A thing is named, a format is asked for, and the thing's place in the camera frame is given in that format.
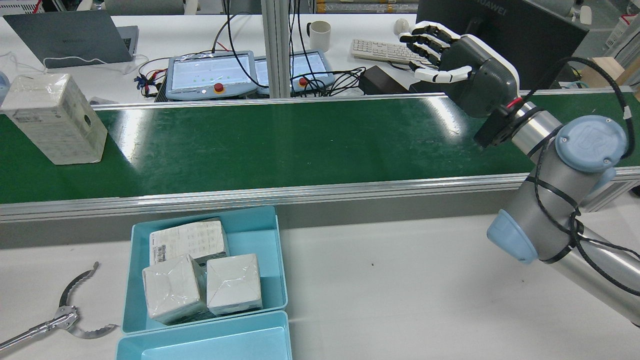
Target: computer mouse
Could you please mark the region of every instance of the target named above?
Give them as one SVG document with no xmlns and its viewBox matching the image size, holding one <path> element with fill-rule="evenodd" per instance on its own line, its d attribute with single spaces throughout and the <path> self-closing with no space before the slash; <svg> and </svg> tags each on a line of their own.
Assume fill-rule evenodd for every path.
<svg viewBox="0 0 640 360">
<path fill-rule="evenodd" d="M 396 36 L 400 33 L 408 33 L 411 30 L 409 22 L 406 19 L 397 19 L 394 24 L 394 34 Z"/>
</svg>

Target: gray laptop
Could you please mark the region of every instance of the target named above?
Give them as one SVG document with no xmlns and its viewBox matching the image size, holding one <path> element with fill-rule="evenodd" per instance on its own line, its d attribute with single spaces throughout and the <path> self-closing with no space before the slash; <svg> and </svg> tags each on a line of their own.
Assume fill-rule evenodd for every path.
<svg viewBox="0 0 640 360">
<path fill-rule="evenodd" d="M 5 15 L 4 19 L 47 68 L 100 64 L 132 60 L 138 43 L 138 27 L 116 28 L 105 11 L 49 12 Z"/>
</svg>

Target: light blue plastic bin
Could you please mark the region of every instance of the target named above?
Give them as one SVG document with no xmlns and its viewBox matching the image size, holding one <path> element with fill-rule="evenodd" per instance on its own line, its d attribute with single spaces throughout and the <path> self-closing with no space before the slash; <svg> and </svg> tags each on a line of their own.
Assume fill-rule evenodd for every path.
<svg viewBox="0 0 640 360">
<path fill-rule="evenodd" d="M 147 315 L 145 289 L 142 284 L 142 269 L 149 266 L 149 234 L 154 231 L 212 217 L 219 217 L 222 226 L 225 228 L 229 256 L 257 255 L 258 266 L 260 267 L 260 289 L 262 291 L 263 308 L 171 326 L 151 320 Z M 124 304 L 124 318 L 122 320 L 122 331 L 126 334 L 169 329 L 185 326 L 186 324 L 215 322 L 221 319 L 267 311 L 284 310 L 287 302 L 287 286 L 282 264 L 278 217 L 273 206 L 142 222 L 133 226 L 131 231 L 131 261 L 129 263 L 127 295 Z"/>
<path fill-rule="evenodd" d="M 143 359 L 291 360 L 287 314 L 273 311 L 120 339 L 116 360 Z"/>
</svg>

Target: light blue joint cap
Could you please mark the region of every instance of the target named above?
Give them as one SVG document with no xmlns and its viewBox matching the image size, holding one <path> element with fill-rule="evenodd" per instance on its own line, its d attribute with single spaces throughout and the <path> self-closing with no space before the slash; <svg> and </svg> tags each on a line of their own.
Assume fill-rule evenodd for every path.
<svg viewBox="0 0 640 360">
<path fill-rule="evenodd" d="M 538 252 L 527 235 L 503 209 L 486 231 L 486 237 L 521 263 L 530 264 L 538 258 Z"/>
<path fill-rule="evenodd" d="M 613 180 L 614 177 L 616 177 L 616 169 L 612 167 L 608 168 L 607 170 L 605 170 L 605 172 L 602 173 L 602 177 L 600 177 L 600 180 L 598 180 L 596 185 L 593 185 L 593 189 L 591 189 L 589 193 L 592 193 L 603 187 L 609 181 Z"/>
<path fill-rule="evenodd" d="M 627 136 L 622 127 L 599 115 L 579 117 L 556 136 L 556 149 L 562 161 L 583 172 L 612 168 L 620 161 L 626 146 Z"/>
<path fill-rule="evenodd" d="M 9 92 L 9 79 L 0 71 L 0 105 L 4 101 L 4 97 Z"/>
</svg>

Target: white desk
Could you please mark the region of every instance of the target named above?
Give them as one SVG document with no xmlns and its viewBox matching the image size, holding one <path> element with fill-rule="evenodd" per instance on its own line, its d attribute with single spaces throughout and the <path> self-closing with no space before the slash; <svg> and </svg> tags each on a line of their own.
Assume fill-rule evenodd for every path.
<svg viewBox="0 0 640 360">
<path fill-rule="evenodd" d="M 522 265 L 486 239 L 494 215 L 437 218 L 504 199 L 498 192 L 280 207 L 294 357 L 637 359 L 639 329 L 550 267 Z M 397 221 L 353 221 L 377 221 L 390 212 Z M 624 195 L 582 219 L 611 241 L 638 249 L 638 213 L 640 200 Z M 329 218 L 344 225 L 318 226 Z M 1 341 L 50 319 L 66 284 L 96 260 L 102 267 L 72 298 L 80 325 L 122 323 L 132 220 L 98 221 L 119 225 L 109 231 L 93 220 L 61 222 L 47 237 L 64 238 L 84 226 L 113 242 L 0 250 Z M 111 360 L 120 336 L 82 340 L 56 330 L 3 359 Z"/>
<path fill-rule="evenodd" d="M 394 76 L 403 85 L 414 83 L 412 73 L 393 69 L 386 63 L 354 59 L 349 49 L 354 38 L 397 42 L 393 34 L 394 22 L 405 17 L 410 21 L 415 16 L 411 14 L 381 14 L 381 15 L 302 15 L 301 27 L 303 33 L 308 21 L 327 20 L 332 25 L 331 48 L 326 57 L 333 70 L 349 70 L 358 66 L 371 67 L 379 65 Z M 210 49 L 213 38 L 220 26 L 226 21 L 224 15 L 195 15 L 195 16 L 130 16 L 113 17 L 116 26 L 137 25 L 140 28 L 138 53 L 150 59 L 181 54 L 195 53 Z M 294 27 L 294 50 L 300 51 L 300 37 L 297 24 Z M 262 17 L 260 15 L 238 15 L 232 20 L 232 35 L 237 51 L 251 50 L 254 55 L 265 54 Z M 308 37 L 304 34 L 305 46 L 309 49 Z M 220 42 L 229 48 L 227 32 L 220 36 Z M 42 64 L 24 45 L 22 40 L 13 32 L 4 19 L 0 19 L 0 54 L 13 51 L 19 62 L 42 68 Z M 144 70 L 161 69 L 166 67 L 167 60 L 160 60 L 145 66 Z M 90 99 L 100 97 L 119 103 L 152 102 L 145 99 L 136 89 L 133 79 L 137 72 L 123 75 L 124 65 L 92 65 L 85 67 L 71 67 L 51 69 L 50 72 L 68 72 L 73 76 L 84 95 Z M 0 58 L 0 71 L 4 72 L 10 81 L 19 74 L 33 74 L 34 70 L 20 67 L 16 69 L 8 57 Z"/>
</svg>

